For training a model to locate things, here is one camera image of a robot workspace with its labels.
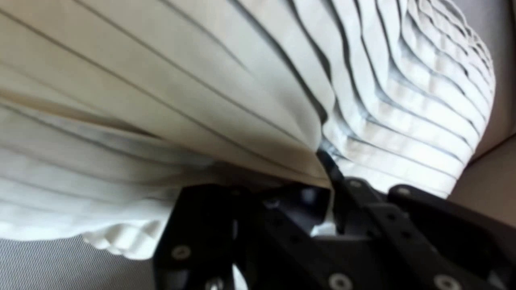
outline screw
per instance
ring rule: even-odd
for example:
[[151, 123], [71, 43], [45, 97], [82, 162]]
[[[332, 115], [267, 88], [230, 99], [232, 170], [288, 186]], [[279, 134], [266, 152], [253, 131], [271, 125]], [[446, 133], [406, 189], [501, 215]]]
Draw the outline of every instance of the screw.
[[187, 260], [187, 258], [190, 258], [190, 255], [192, 255], [192, 250], [190, 250], [190, 247], [185, 247], [185, 246], [179, 246], [172, 250], [174, 260]]
[[224, 281], [219, 278], [214, 278], [206, 283], [204, 290], [222, 290], [224, 289]]
[[327, 284], [329, 284], [330, 290], [351, 290], [353, 289], [351, 281], [345, 275], [340, 275], [340, 273], [332, 275], [329, 278]]
[[443, 276], [443, 275], [438, 275], [433, 278], [433, 284], [438, 290], [461, 290], [461, 284], [451, 278], [451, 276]]

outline white pleated fabric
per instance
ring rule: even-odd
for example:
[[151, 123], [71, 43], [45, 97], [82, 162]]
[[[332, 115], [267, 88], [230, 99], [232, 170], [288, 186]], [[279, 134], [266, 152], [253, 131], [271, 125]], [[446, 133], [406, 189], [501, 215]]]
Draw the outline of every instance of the white pleated fabric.
[[185, 186], [441, 199], [493, 104], [448, 0], [0, 2], [0, 237], [151, 257]]

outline gray surface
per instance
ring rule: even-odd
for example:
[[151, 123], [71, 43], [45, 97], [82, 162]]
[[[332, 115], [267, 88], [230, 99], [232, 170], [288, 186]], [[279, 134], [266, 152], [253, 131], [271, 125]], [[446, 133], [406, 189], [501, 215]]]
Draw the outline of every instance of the gray surface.
[[512, 0], [454, 0], [469, 26], [480, 36], [495, 63], [496, 92], [488, 130], [479, 146], [482, 155], [511, 134], [516, 126], [516, 60]]
[[0, 244], [0, 290], [145, 290], [148, 262], [127, 262], [93, 250], [80, 239]]
[[[509, 0], [456, 0], [496, 65], [491, 146], [512, 130], [512, 20]], [[79, 239], [40, 244], [0, 242], [0, 290], [145, 290], [153, 289], [148, 263], [109, 257]]]

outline black mechanical part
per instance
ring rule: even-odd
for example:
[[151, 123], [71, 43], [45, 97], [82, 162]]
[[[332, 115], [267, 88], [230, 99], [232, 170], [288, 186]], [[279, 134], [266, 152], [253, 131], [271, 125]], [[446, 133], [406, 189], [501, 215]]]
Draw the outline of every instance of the black mechanical part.
[[154, 254], [158, 289], [233, 289], [232, 265], [250, 290], [514, 289], [514, 229], [411, 188], [385, 197], [319, 159], [338, 236], [309, 237], [327, 215], [322, 189], [190, 188]]

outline hole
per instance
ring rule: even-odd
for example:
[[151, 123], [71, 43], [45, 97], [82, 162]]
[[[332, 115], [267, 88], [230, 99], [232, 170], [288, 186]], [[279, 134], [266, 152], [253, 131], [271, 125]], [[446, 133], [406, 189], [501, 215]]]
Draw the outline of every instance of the hole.
[[409, 241], [409, 239], [412, 239], [412, 234], [408, 233], [408, 231], [401, 231], [401, 237], [403, 237], [404, 241]]
[[398, 218], [396, 218], [396, 215], [388, 213], [388, 215], [387, 215], [387, 220], [388, 220], [388, 221], [396, 221]]
[[301, 239], [298, 236], [290, 236], [290, 244], [301, 244]]
[[283, 225], [283, 221], [279, 217], [272, 217], [272, 226], [279, 228], [282, 225]]

